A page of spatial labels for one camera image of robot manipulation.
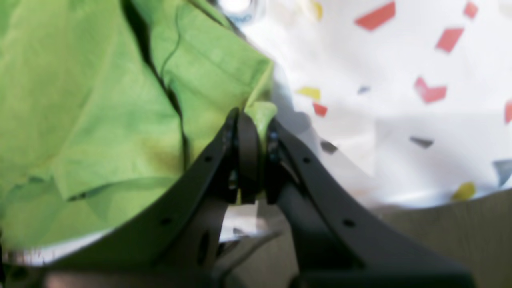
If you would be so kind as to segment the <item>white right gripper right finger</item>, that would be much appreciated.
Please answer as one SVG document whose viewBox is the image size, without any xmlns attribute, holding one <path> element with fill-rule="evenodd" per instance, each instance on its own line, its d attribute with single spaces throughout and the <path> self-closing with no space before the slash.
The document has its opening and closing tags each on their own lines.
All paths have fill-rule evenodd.
<svg viewBox="0 0 512 288">
<path fill-rule="evenodd" d="M 474 288 L 471 272 L 382 222 L 277 120 L 267 131 L 265 190 L 291 231 L 291 288 Z"/>
</svg>

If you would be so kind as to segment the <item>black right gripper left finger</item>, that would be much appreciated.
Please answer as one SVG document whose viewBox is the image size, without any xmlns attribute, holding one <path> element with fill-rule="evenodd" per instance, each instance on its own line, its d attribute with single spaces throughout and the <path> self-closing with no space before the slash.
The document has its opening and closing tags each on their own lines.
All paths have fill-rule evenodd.
<svg viewBox="0 0 512 288">
<path fill-rule="evenodd" d="M 42 288 L 215 288 L 210 274 L 229 204 L 254 204 L 260 141 L 233 109 L 163 196 L 101 240 L 46 268 Z"/>
</svg>

